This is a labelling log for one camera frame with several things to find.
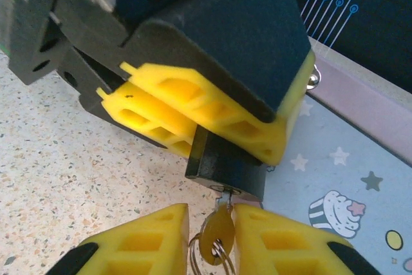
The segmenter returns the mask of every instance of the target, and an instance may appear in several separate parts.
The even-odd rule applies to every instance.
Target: green label
[[[0,50],[10,56],[14,0],[0,0]]]

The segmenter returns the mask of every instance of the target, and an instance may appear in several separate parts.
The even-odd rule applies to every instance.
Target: gray star
[[[366,183],[366,190],[374,189],[376,191],[380,191],[379,183],[384,179],[382,177],[375,176],[375,174],[370,171],[368,177],[362,177],[360,180]]]

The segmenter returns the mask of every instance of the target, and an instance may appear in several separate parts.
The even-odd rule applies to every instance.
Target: metal key ring
[[[194,251],[196,240],[199,240],[199,238],[200,238],[200,233],[196,234],[194,238],[192,238],[191,241],[189,242],[189,260],[190,260],[194,275],[201,275],[198,262],[196,261],[196,254]],[[229,258],[229,255],[227,254],[227,252],[225,251],[221,243],[214,242],[213,247],[214,247],[214,250],[216,251],[216,254],[222,260],[223,268],[225,269],[226,275],[236,275],[232,260]]]

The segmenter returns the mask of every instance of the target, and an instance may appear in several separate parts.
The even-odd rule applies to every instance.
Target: yellow gripper pad
[[[188,237],[187,204],[171,205],[91,236],[48,274],[186,275]]]
[[[328,246],[352,249],[341,237],[257,207],[237,204],[234,210],[236,274],[354,274]]]
[[[116,122],[188,157],[197,125],[233,142],[266,164],[276,165],[292,132],[310,74],[312,51],[276,111],[274,121],[257,119],[198,71],[123,62],[130,78],[111,94],[101,88],[104,109]]]

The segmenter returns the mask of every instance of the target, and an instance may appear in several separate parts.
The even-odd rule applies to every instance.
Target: cupcake illustration
[[[354,238],[361,228],[365,209],[364,204],[332,190],[310,205],[309,221],[312,227]]]

